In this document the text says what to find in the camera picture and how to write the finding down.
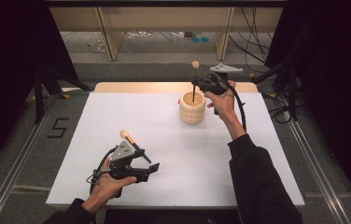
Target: person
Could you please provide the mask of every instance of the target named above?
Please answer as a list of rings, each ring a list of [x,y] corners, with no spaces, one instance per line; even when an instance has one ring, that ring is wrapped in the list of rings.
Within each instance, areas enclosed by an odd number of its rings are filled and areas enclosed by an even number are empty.
[[[229,81],[229,84],[235,87],[235,82]],[[232,91],[227,90],[222,95],[207,91],[204,97],[211,100],[207,107],[216,109],[232,138],[228,144],[232,155],[231,176],[243,223],[302,223],[302,215],[289,198],[268,151],[254,145],[237,118]],[[53,214],[45,223],[90,223],[94,214],[114,198],[120,188],[135,182],[135,177],[115,180],[106,174],[101,175],[99,182],[86,202],[75,199],[65,212]]]

